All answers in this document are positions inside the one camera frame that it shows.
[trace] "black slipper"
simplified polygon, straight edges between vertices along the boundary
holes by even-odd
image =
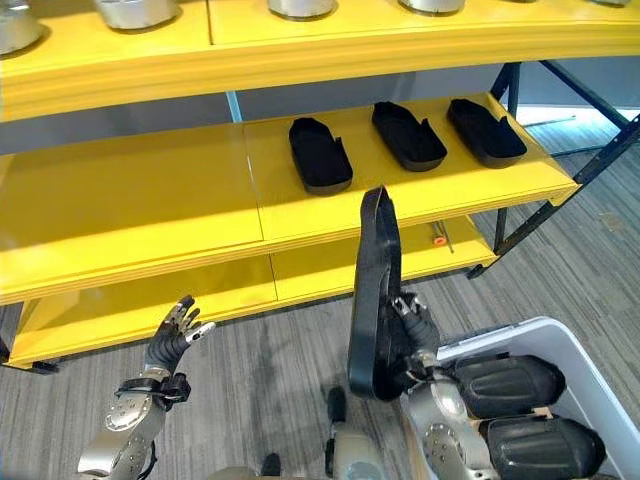
[[[521,417],[480,426],[501,480],[570,480],[595,475],[606,457],[598,434],[566,418]]]
[[[418,123],[413,114],[392,102],[378,102],[371,117],[395,159],[407,170],[426,172],[436,168],[447,149],[425,118]]]
[[[353,169],[340,138],[313,118],[298,118],[289,130],[293,159],[307,192],[332,195],[351,185]]]
[[[558,367],[533,355],[472,357],[457,361],[450,373],[478,418],[531,413],[557,402],[566,386]]]
[[[513,131],[507,117],[496,120],[482,105],[466,99],[452,100],[447,116],[485,167],[508,167],[527,153],[526,145]]]

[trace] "black strap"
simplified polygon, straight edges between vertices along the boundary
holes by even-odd
[[[356,395],[392,400],[394,328],[391,299],[400,295],[401,247],[393,202],[384,187],[368,191],[360,208],[361,236],[351,319],[349,385]]]
[[[184,373],[176,373],[162,382],[153,378],[142,377],[126,380],[115,392],[116,396],[123,393],[151,395],[158,398],[165,410],[171,410],[174,404],[186,402],[191,394],[191,386]]]

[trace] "metal shelf leg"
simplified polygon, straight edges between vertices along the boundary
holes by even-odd
[[[595,157],[593,157],[582,170],[580,170],[573,179],[580,184],[580,188],[571,195],[563,204],[554,206],[550,202],[545,203],[533,215],[531,215],[522,225],[520,225],[511,235],[509,235],[496,249],[496,255],[502,258],[509,253],[522,240],[527,238],[531,232],[542,225],[560,208],[567,204],[575,195],[580,193],[583,188],[589,185],[593,180],[598,178],[607,167],[615,162],[620,155],[626,152],[631,145],[640,139],[640,115],[635,117],[616,135]],[[489,267],[477,266],[468,274],[468,278],[476,278],[484,273]]]

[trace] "robotic arm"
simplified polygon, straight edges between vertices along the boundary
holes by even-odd
[[[189,398],[191,388],[175,370],[184,352],[215,327],[194,322],[199,309],[189,312],[194,299],[180,300],[152,337],[140,375],[125,381],[115,393],[104,424],[82,454],[78,472],[83,478],[140,480],[156,461],[154,438],[164,425],[166,412]],[[142,472],[146,458],[149,467]]]
[[[352,392],[401,398],[422,459],[439,480],[560,480],[595,473],[604,458],[596,432],[568,419],[532,415],[532,408],[558,400],[565,389],[562,372],[530,355],[440,365],[440,334],[429,310],[401,288],[400,235],[384,187],[365,194],[360,215]]]

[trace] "gray carpet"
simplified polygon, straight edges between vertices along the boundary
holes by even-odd
[[[575,170],[590,158],[563,159]],[[447,338],[537,315],[578,336],[640,424],[640,147],[634,147],[482,277],[414,282]],[[510,211],[514,225],[534,206]],[[476,216],[491,231],[495,213]],[[228,465],[257,467],[279,452],[286,474],[323,475],[325,396],[345,385],[349,298],[261,315],[215,331],[186,355],[191,399],[170,413],[151,478],[204,479]],[[75,478],[111,392],[137,373],[142,344],[65,359],[41,377],[0,369],[4,480]],[[349,397],[351,421],[383,452],[391,479],[407,479],[398,405]]]

